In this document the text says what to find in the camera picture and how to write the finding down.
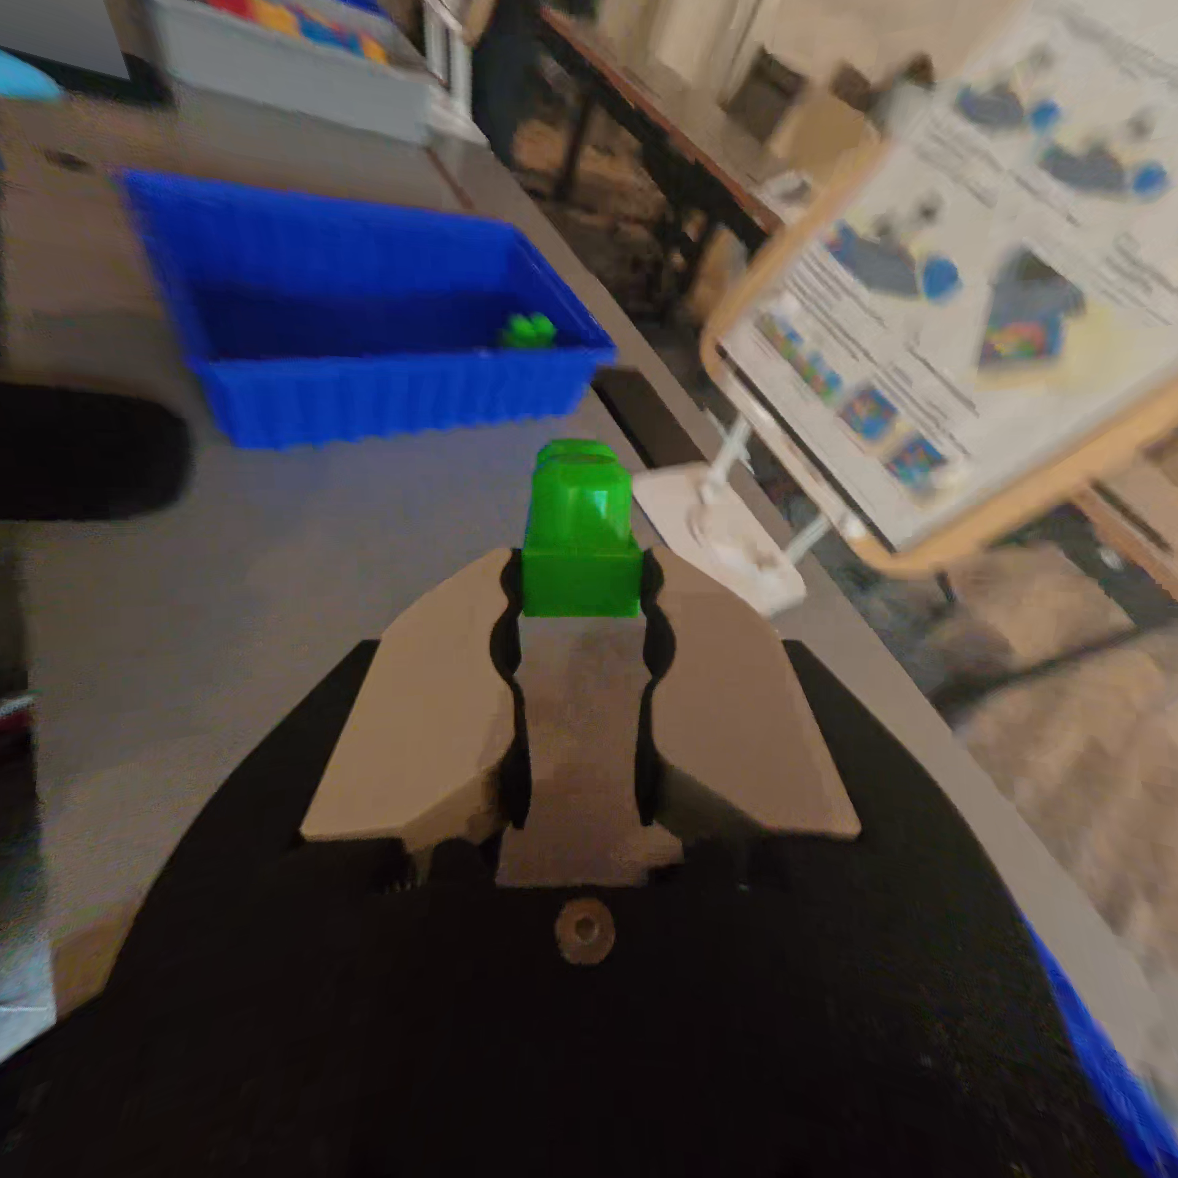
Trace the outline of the black textured wrist rest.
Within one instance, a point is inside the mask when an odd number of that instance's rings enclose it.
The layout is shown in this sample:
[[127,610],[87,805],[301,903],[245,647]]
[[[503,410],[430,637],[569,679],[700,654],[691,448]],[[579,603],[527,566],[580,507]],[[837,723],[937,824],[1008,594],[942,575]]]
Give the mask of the black textured wrist rest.
[[157,403],[1,385],[1,521],[94,523],[162,511],[193,463],[186,422]]

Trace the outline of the grey plastic bin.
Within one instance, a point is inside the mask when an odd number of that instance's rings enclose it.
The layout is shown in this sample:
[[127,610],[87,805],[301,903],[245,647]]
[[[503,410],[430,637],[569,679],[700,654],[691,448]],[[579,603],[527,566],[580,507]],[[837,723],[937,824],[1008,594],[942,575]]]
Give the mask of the grey plastic bin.
[[202,2],[150,2],[144,9],[168,76],[188,89],[425,143],[443,92],[399,28],[348,5],[293,5],[371,34],[392,65],[273,34]]

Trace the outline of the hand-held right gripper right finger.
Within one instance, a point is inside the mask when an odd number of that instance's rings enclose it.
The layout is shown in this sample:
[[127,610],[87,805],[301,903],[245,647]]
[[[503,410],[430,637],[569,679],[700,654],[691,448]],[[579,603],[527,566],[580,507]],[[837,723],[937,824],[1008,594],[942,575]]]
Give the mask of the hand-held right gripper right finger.
[[642,558],[635,803],[681,843],[802,835],[861,821],[774,627],[663,546]]

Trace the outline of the wooden office desk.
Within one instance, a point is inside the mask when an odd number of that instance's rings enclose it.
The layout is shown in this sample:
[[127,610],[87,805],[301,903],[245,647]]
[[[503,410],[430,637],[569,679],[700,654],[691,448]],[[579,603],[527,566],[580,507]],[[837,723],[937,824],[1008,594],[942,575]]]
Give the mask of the wooden office desk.
[[749,253],[775,235],[782,221],[757,195],[785,170],[712,99],[693,89],[648,54],[631,54],[594,26],[551,7],[540,10],[540,42],[578,87],[578,106],[561,171],[551,191],[566,202],[594,111],[625,129],[642,148],[662,149],[693,167],[700,198],[671,191],[683,206],[704,212],[728,229]]

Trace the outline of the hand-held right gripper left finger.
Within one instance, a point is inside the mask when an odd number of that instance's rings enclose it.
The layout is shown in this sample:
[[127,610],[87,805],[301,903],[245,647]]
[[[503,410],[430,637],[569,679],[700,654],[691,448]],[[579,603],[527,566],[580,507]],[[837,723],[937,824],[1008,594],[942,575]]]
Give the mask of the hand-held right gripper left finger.
[[520,553],[499,549],[390,623],[303,817],[307,843],[432,849],[526,825],[520,612]]

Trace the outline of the row of colourful toy blocks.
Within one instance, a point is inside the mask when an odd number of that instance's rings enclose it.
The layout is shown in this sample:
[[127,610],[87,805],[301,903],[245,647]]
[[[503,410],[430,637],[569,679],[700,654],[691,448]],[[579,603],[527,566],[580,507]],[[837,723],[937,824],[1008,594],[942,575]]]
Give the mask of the row of colourful toy blocks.
[[202,2],[244,23],[291,40],[326,49],[338,49],[370,63],[390,68],[390,51],[376,37],[352,24],[312,13],[283,2]]

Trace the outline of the blue plastic bin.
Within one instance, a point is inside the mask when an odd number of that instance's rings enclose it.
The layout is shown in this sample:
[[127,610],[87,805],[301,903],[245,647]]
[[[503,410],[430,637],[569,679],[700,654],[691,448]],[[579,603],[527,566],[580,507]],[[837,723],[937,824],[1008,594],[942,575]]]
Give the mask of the blue plastic bin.
[[[186,369],[241,449],[561,418],[615,345],[502,221],[122,170]],[[545,314],[549,351],[498,347]]]
[[1176,1176],[1175,1129],[1157,1100],[1130,1070],[1101,1024],[1087,1009],[1056,957],[1029,922],[1023,922],[1047,978],[1070,1047],[1110,1119],[1129,1157],[1143,1176]]

